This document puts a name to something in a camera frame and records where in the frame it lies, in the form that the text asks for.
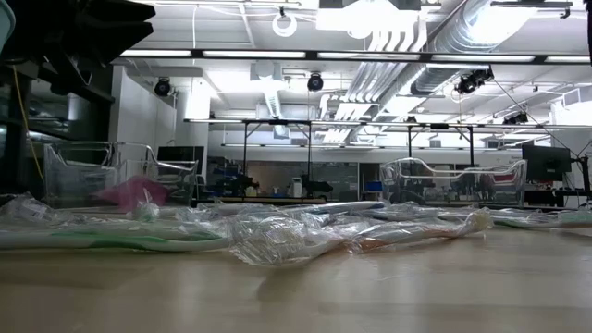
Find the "pink paper sheet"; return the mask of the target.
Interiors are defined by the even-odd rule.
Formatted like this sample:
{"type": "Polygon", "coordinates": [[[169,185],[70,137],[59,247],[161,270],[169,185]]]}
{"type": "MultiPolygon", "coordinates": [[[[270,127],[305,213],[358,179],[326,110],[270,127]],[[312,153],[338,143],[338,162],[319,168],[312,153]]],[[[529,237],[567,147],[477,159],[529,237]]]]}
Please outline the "pink paper sheet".
{"type": "Polygon", "coordinates": [[[133,176],[117,186],[100,190],[93,196],[116,204],[121,210],[130,211],[141,204],[164,205],[168,189],[146,177],[133,176]]]}

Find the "black table frame rail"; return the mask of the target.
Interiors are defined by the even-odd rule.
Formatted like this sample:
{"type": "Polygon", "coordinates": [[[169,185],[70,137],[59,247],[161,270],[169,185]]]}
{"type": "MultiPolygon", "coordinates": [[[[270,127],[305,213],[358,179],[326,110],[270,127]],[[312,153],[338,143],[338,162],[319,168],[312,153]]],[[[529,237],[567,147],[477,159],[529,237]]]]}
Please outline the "black table frame rail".
{"type": "Polygon", "coordinates": [[[213,199],[192,200],[191,206],[197,204],[272,204],[272,205],[300,205],[326,204],[327,201],[318,198],[277,198],[277,197],[217,197],[213,199]]]}

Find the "clear plastic bin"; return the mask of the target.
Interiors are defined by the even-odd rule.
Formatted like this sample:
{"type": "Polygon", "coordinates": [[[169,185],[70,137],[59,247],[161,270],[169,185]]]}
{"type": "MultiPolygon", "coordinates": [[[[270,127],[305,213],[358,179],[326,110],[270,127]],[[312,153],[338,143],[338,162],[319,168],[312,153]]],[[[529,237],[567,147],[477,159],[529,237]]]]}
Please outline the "clear plastic bin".
{"type": "Polygon", "coordinates": [[[164,205],[188,206],[197,186],[195,168],[156,159],[154,150],[133,142],[47,143],[43,152],[45,201],[54,208],[116,208],[93,196],[133,176],[146,177],[168,189],[164,205]]]}
{"type": "Polygon", "coordinates": [[[380,166],[383,197],[421,205],[524,204],[527,163],[503,166],[429,165],[401,158],[380,166]]]}

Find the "black monitor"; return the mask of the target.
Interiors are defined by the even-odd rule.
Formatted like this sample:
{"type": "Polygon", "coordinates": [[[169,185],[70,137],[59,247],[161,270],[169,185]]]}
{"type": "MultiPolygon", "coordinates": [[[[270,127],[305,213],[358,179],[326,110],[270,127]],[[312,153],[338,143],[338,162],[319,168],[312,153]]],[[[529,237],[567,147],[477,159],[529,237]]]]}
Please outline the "black monitor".
{"type": "Polygon", "coordinates": [[[572,171],[567,148],[523,145],[522,158],[527,161],[527,180],[563,181],[563,176],[572,171]]]}
{"type": "Polygon", "coordinates": [[[196,174],[203,173],[203,146],[161,146],[157,151],[157,160],[178,167],[195,168],[196,174]]]}

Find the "black station frame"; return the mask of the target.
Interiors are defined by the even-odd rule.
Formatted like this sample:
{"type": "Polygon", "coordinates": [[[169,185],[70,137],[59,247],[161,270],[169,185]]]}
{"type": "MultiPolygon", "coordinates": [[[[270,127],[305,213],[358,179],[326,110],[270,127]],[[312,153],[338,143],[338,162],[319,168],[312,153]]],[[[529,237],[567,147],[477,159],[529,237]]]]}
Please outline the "black station frame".
{"type": "Polygon", "coordinates": [[[247,177],[247,144],[249,137],[256,132],[262,124],[267,124],[269,126],[284,126],[288,127],[290,125],[295,126],[298,130],[300,130],[304,137],[307,139],[307,144],[304,146],[300,146],[301,148],[305,147],[307,149],[307,172],[306,175],[311,177],[312,171],[312,121],[311,120],[297,120],[297,119],[281,119],[281,118],[270,118],[270,119],[245,119],[242,120],[241,123],[244,125],[244,135],[243,135],[243,158],[242,158],[242,175],[247,177]],[[251,124],[255,124],[256,126],[253,130],[249,131],[249,126],[251,124]],[[307,126],[308,131],[305,132],[302,130],[300,126],[307,126]]]}
{"type": "Polygon", "coordinates": [[[407,152],[408,156],[413,156],[413,136],[412,136],[412,129],[419,128],[421,130],[429,129],[429,130],[456,130],[463,138],[465,138],[469,142],[469,155],[470,155],[470,165],[472,167],[475,166],[475,137],[474,137],[474,127],[471,125],[462,125],[462,124],[447,124],[447,123],[409,123],[406,125],[407,128],[407,152]]]}

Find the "teal plastic bin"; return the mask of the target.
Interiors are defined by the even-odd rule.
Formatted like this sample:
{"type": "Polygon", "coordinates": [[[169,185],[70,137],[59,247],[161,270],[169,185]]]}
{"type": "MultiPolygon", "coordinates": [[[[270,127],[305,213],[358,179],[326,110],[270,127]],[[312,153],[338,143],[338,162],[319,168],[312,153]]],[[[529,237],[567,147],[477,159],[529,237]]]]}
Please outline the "teal plastic bin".
{"type": "Polygon", "coordinates": [[[15,29],[16,18],[5,0],[0,0],[0,54],[15,29]]]}

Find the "overhead light bar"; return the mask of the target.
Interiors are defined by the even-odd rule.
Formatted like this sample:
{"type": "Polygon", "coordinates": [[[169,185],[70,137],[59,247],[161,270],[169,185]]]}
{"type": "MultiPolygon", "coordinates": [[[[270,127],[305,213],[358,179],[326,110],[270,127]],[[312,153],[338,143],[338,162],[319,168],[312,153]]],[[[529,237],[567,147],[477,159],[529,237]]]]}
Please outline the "overhead light bar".
{"type": "Polygon", "coordinates": [[[302,60],[343,62],[393,62],[437,64],[501,64],[583,66],[590,63],[587,55],[503,54],[503,53],[433,53],[433,52],[370,52],[265,49],[129,49],[122,58],[213,59],[213,60],[302,60]]]}

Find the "blue toothbrush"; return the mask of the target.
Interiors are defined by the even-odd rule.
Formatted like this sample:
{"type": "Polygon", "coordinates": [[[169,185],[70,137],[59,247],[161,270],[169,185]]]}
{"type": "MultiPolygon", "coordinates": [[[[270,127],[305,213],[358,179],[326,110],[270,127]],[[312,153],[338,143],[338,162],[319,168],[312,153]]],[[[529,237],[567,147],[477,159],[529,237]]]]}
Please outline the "blue toothbrush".
{"type": "Polygon", "coordinates": [[[488,209],[472,207],[429,207],[392,205],[386,208],[366,209],[357,213],[358,216],[370,217],[383,221],[412,221],[418,219],[438,219],[451,222],[465,221],[469,216],[491,218],[488,209]]]}
{"type": "Polygon", "coordinates": [[[258,216],[268,215],[293,215],[293,214],[340,214],[357,212],[368,209],[381,209],[386,205],[380,201],[361,201],[361,202],[346,202],[346,203],[323,203],[323,204],[305,204],[305,205],[291,205],[291,206],[273,206],[267,210],[256,212],[258,216]]]}

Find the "black monitor stand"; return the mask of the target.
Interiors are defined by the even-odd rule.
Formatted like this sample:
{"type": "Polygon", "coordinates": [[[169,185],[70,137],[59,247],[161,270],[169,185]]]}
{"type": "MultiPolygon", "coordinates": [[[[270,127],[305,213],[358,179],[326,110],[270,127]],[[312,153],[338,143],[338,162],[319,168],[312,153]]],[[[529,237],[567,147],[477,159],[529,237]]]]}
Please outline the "black monitor stand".
{"type": "Polygon", "coordinates": [[[583,184],[584,184],[584,192],[587,196],[592,195],[592,186],[590,183],[589,177],[589,168],[588,168],[588,161],[589,158],[587,155],[582,155],[576,158],[572,158],[571,162],[576,163],[580,167],[580,171],[583,177],[583,184]]]}

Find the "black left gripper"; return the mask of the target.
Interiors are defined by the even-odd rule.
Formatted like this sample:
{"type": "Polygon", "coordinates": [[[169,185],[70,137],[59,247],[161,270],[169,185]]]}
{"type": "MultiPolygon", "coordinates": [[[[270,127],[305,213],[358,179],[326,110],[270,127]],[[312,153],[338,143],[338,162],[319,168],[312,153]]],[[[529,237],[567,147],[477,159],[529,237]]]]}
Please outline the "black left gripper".
{"type": "Polygon", "coordinates": [[[90,21],[80,28],[77,48],[90,59],[115,59],[154,32],[149,22],[155,16],[151,5],[142,3],[77,3],[77,0],[13,0],[16,19],[13,30],[13,61],[46,57],[72,59],[67,50],[68,28],[77,9],[90,21]]]}

